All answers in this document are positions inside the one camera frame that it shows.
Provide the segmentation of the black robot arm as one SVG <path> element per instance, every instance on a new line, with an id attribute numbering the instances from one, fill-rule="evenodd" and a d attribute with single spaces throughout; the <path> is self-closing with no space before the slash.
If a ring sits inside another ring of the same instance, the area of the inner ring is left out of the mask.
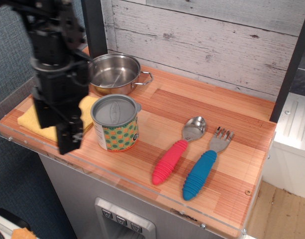
<path id="1" fill-rule="evenodd" d="M 0 0 L 23 21 L 36 72 L 32 89 L 41 128 L 55 126 L 61 155 L 80 148 L 84 124 L 80 101 L 89 93 L 90 57 L 79 49 L 84 28 L 70 0 Z"/>

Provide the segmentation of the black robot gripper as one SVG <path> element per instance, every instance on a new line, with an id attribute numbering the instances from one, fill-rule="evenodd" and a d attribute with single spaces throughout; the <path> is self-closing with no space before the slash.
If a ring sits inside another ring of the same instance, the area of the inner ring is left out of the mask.
<path id="1" fill-rule="evenodd" d="M 68 71 L 37 71 L 33 101 L 41 128 L 56 126 L 59 153 L 64 155 L 81 146 L 84 130 L 80 101 L 89 93 L 87 67 Z"/>

